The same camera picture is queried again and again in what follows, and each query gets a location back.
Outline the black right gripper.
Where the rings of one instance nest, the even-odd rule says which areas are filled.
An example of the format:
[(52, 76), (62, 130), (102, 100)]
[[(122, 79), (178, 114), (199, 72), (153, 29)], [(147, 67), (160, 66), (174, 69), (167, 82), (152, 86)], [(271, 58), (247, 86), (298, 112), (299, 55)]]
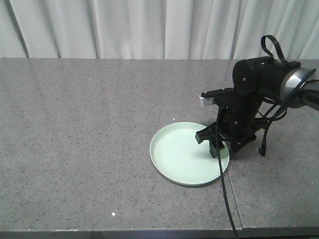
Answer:
[[(264, 97), (257, 93), (240, 95), (231, 92), (214, 97), (214, 101), (221, 107), (218, 122), (218, 132), (230, 138), (231, 148), (238, 152), (247, 144), (256, 139), (252, 132), (252, 124), (260, 108)], [(221, 156), (222, 150), (226, 149), (224, 141), (216, 141), (216, 127), (208, 126), (195, 133), (198, 144), (205, 140), (209, 141), (209, 152), (212, 158)]]

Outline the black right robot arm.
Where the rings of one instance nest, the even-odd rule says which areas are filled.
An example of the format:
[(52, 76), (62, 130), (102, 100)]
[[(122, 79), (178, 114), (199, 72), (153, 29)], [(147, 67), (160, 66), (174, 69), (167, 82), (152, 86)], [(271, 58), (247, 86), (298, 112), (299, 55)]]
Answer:
[(256, 139), (260, 129), (282, 119), (287, 108), (319, 108), (319, 81), (314, 69), (300, 62), (279, 62), (271, 57), (241, 60), (233, 68), (232, 88), (201, 93), (202, 106), (219, 107), (215, 123), (196, 132), (201, 144), (209, 141), (209, 152), (216, 158), (229, 142), (238, 152)]

